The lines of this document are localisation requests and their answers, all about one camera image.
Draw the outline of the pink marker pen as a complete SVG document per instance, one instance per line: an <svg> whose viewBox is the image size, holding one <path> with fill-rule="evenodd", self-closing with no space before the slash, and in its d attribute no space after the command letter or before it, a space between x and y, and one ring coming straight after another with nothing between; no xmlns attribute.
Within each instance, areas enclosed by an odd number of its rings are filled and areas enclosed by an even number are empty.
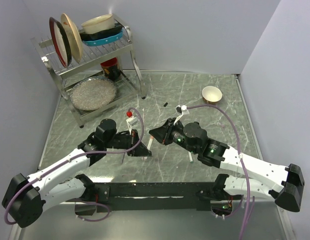
<svg viewBox="0 0 310 240"><path fill-rule="evenodd" d="M147 145L147 149L149 151L151 151L151 146L152 146L153 140L154 140L154 137L150 136L150 139L149 139L149 142L148 142L148 145Z"/></svg>

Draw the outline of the green marker pen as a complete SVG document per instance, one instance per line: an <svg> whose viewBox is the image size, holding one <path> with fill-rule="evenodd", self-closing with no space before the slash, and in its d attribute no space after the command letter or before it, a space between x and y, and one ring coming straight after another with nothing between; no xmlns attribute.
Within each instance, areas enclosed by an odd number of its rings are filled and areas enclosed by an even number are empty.
<svg viewBox="0 0 310 240"><path fill-rule="evenodd" d="M193 161L192 153L188 152L188 156L189 156L190 163L193 163L194 161Z"/></svg>

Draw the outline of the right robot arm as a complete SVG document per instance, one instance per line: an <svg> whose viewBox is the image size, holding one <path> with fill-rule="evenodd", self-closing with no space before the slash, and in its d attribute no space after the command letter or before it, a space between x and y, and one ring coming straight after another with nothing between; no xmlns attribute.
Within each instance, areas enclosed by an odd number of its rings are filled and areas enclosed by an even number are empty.
<svg viewBox="0 0 310 240"><path fill-rule="evenodd" d="M273 200L279 207L290 211L301 210L305 180L298 165L277 165L252 157L222 142L209 138L198 122L182 125L169 118L149 134L162 145L175 143L197 155L198 161L209 167L228 170L249 179L234 176L218 177L222 180L213 187L214 195L225 199L228 195L250 195Z"/></svg>

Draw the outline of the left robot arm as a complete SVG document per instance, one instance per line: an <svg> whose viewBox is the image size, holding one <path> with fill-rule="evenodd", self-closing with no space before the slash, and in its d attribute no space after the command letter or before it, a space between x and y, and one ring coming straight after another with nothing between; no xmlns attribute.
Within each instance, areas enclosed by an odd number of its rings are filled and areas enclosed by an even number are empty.
<svg viewBox="0 0 310 240"><path fill-rule="evenodd" d="M116 122L104 119L86 140L66 157L51 166L28 176L14 176L2 200L4 221L25 228L41 214L69 200L110 208L98 202L95 183L78 171L88 168L107 154L127 154L131 157L149 157L152 152L142 143L143 134L137 130L117 132Z"/></svg>

